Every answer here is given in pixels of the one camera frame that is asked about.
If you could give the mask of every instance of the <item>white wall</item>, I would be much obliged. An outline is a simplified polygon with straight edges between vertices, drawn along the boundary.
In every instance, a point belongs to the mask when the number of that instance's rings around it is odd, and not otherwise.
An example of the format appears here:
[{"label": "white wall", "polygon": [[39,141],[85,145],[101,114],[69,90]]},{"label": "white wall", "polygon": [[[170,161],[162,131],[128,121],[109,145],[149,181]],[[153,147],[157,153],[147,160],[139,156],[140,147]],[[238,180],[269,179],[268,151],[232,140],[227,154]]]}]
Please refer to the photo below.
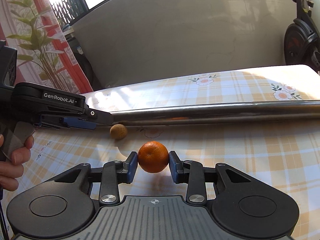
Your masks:
[{"label": "white wall", "polygon": [[73,25],[103,86],[284,65],[291,0],[111,0]]}]

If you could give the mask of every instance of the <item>logo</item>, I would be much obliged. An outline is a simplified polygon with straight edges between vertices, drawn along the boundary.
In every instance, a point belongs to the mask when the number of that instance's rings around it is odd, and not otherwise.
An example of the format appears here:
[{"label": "logo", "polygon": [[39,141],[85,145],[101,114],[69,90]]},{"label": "logo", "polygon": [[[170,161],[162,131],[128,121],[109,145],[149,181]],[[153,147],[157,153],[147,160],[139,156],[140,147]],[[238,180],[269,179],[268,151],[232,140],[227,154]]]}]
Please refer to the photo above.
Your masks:
[{"label": "logo", "polygon": [[73,106],[76,103],[75,98],[68,98],[63,95],[48,93],[48,92],[44,92],[42,94],[42,98],[50,101],[59,101],[61,103],[67,103],[68,105],[73,105]]},{"label": "logo", "polygon": [[152,204],[158,204],[159,202],[161,202],[161,201],[159,201],[159,200],[157,200],[157,199],[153,199],[153,200],[151,200],[151,201],[149,201],[149,202],[151,202]]}]

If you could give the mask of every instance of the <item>orange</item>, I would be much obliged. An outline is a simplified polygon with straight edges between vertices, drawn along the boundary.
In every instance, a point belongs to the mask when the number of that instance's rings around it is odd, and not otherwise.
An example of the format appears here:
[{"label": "orange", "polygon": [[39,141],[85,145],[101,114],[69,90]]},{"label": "orange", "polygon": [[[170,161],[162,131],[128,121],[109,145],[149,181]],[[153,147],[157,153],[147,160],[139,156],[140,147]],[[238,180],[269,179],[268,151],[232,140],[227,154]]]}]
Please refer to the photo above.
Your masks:
[{"label": "orange", "polygon": [[162,171],[169,163],[167,148],[156,141],[147,142],[138,152],[138,163],[140,167],[149,173]]}]

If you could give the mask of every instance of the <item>tablecloth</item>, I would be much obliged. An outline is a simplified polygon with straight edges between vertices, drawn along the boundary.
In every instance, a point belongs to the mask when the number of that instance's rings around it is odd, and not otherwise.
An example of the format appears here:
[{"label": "tablecloth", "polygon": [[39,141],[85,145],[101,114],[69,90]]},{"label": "tablecloth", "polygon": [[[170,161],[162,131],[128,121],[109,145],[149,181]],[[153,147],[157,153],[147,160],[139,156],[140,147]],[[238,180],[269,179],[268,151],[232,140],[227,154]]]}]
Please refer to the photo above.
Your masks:
[{"label": "tablecloth", "polygon": [[[271,66],[205,73],[145,82],[85,94],[91,108],[104,111],[208,103],[320,99],[320,76],[304,65]],[[300,217],[295,240],[320,239],[320,120],[248,122],[180,126],[128,127],[128,136],[115,141],[109,128],[88,130],[39,129],[34,134],[31,160],[15,192],[3,204],[79,163],[102,167],[125,160],[147,141],[174,150],[181,160],[192,159],[214,167],[225,162],[285,193],[297,202]],[[187,185],[172,182],[169,167],[149,174],[138,167],[130,185],[119,185],[124,195],[183,195]],[[214,198],[207,183],[208,198]],[[98,197],[94,185],[92,198]]]}]

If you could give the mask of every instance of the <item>ribbed gray plate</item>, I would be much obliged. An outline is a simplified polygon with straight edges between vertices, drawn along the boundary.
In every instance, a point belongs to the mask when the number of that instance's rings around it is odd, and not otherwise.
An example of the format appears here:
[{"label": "ribbed gray plate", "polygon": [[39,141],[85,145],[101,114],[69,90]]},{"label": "ribbed gray plate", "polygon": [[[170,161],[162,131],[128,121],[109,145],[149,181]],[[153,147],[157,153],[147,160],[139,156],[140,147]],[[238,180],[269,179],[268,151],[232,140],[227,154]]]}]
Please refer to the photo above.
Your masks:
[{"label": "ribbed gray plate", "polygon": [[[27,239],[18,236],[17,240]],[[180,196],[127,196],[124,203],[100,209],[96,219],[67,240],[239,240],[211,219],[204,207]]]}]

